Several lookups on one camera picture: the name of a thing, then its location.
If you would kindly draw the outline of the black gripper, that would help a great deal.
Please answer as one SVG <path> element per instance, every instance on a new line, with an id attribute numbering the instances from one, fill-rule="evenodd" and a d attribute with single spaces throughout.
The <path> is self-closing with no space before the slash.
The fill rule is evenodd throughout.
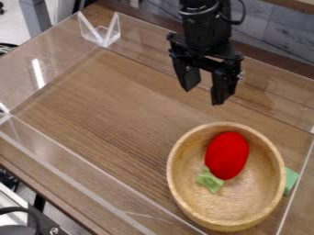
<path id="1" fill-rule="evenodd" d="M 243 23 L 231 19 L 229 8 L 182 8 L 183 33 L 170 33 L 170 56 L 182 88 L 189 92 L 202 81 L 201 69 L 213 73 L 213 105 L 222 105 L 235 94 L 243 55 L 230 42 L 231 26 Z"/>

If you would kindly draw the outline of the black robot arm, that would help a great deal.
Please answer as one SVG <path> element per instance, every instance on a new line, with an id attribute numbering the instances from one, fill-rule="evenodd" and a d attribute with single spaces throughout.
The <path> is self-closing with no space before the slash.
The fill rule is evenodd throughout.
<path id="1" fill-rule="evenodd" d="M 211 73 L 210 89 L 214 106 L 235 94 L 243 77 L 245 54 L 231 44 L 231 26 L 241 25 L 247 16 L 243 8 L 238 20 L 231 18 L 231 0 L 179 0 L 183 34 L 171 32 L 170 57 L 182 88 L 189 92 L 202 81 L 201 70 Z"/>

